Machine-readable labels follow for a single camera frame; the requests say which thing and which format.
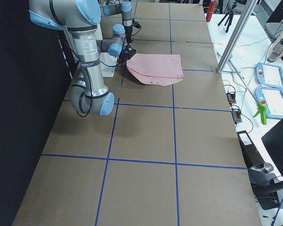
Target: blue joint cap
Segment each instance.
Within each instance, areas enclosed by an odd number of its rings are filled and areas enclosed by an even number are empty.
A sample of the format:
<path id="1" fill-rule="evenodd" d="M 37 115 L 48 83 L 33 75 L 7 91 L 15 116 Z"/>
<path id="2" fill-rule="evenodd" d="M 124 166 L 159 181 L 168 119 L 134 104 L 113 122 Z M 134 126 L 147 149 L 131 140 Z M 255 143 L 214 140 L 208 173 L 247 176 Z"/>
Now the blue joint cap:
<path id="1" fill-rule="evenodd" d="M 115 24 L 113 27 L 112 27 L 112 32 L 114 34 L 124 34 L 125 33 L 125 28 L 124 26 L 122 26 L 121 24 Z"/>
<path id="2" fill-rule="evenodd" d="M 110 56 L 113 57 L 118 57 L 121 51 L 122 51 L 122 46 L 117 43 L 113 43 L 108 47 L 108 53 Z"/>
<path id="3" fill-rule="evenodd" d="M 90 24 L 98 25 L 100 23 L 101 12 L 97 0 L 75 0 L 75 5 Z"/>
<path id="4" fill-rule="evenodd" d="M 100 115 L 109 115 L 112 112 L 114 105 L 114 94 L 108 93 L 102 107 L 100 108 Z"/>
<path id="5" fill-rule="evenodd" d="M 53 29 L 53 30 L 58 30 L 58 31 L 63 30 L 63 27 L 61 25 L 41 16 L 39 14 L 34 13 L 31 10 L 29 10 L 29 16 L 30 16 L 30 20 L 38 26 Z"/>
<path id="6" fill-rule="evenodd" d="M 105 16 L 110 16 L 110 10 L 108 6 L 103 6 L 103 13 Z"/>
<path id="7" fill-rule="evenodd" d="M 132 10 L 131 2 L 123 1 L 121 3 L 121 11 L 123 11 L 123 12 L 130 12 L 131 10 Z"/>

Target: black background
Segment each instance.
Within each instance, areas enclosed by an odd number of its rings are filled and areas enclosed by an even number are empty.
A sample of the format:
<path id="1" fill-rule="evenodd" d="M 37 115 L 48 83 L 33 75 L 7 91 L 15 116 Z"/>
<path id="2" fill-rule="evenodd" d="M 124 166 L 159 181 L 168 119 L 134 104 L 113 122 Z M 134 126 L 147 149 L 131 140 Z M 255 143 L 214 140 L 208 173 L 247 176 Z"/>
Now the black background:
<path id="1" fill-rule="evenodd" d="M 70 83 L 57 32 L 28 9 L 0 0 L 0 226 L 17 214 Z"/>

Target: tripod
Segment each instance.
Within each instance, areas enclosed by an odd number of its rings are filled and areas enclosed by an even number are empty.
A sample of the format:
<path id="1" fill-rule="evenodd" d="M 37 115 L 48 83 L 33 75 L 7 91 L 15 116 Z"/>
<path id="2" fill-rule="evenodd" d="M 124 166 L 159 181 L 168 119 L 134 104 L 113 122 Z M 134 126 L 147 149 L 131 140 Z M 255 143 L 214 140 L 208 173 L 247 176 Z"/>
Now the tripod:
<path id="1" fill-rule="evenodd" d="M 225 14 L 225 16 L 222 18 L 222 20 L 218 23 L 218 26 L 224 21 L 224 19 L 228 17 L 228 19 L 226 20 L 225 26 L 227 25 L 226 31 L 225 33 L 228 32 L 228 29 L 230 28 L 231 24 L 232 24 L 232 20 L 233 20 L 233 16 L 234 16 L 234 11 L 233 9 L 237 7 L 237 0 L 234 2 L 232 9 L 228 10 L 227 13 Z"/>

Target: black monitor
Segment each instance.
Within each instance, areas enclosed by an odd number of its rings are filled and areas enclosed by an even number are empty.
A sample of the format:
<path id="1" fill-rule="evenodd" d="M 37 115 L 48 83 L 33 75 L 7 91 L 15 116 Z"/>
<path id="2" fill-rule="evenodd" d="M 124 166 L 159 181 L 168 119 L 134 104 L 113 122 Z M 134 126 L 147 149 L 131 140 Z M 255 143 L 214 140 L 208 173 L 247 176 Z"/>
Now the black monitor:
<path id="1" fill-rule="evenodd" d="M 262 137 L 262 142 L 283 176 L 283 119 Z"/>

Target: black stand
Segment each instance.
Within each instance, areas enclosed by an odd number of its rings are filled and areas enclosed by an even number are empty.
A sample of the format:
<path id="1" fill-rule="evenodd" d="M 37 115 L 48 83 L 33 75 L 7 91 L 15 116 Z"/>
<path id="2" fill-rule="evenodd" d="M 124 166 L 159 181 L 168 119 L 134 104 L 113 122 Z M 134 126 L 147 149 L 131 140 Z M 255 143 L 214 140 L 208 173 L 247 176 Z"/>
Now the black stand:
<path id="1" fill-rule="evenodd" d="M 259 168 L 248 168 L 251 187 L 262 209 L 278 208 L 283 198 L 283 181 L 274 173 L 264 173 Z"/>
<path id="2" fill-rule="evenodd" d="M 233 6 L 232 6 L 232 9 L 228 10 L 227 13 L 225 14 L 225 16 L 222 18 L 222 20 L 218 23 L 218 26 L 220 26 L 220 24 L 225 20 L 225 18 L 226 18 L 227 16 L 229 16 L 228 19 L 226 20 L 226 23 L 225 23 L 225 26 L 227 25 L 227 28 L 226 28 L 225 33 L 228 32 L 228 29 L 230 28 L 230 26 L 231 26 L 231 24 L 232 24 L 233 17 L 234 17 L 234 11 L 233 11 L 233 9 L 236 8 L 236 6 L 237 6 L 237 1 L 235 1 L 235 3 L 234 3 Z"/>

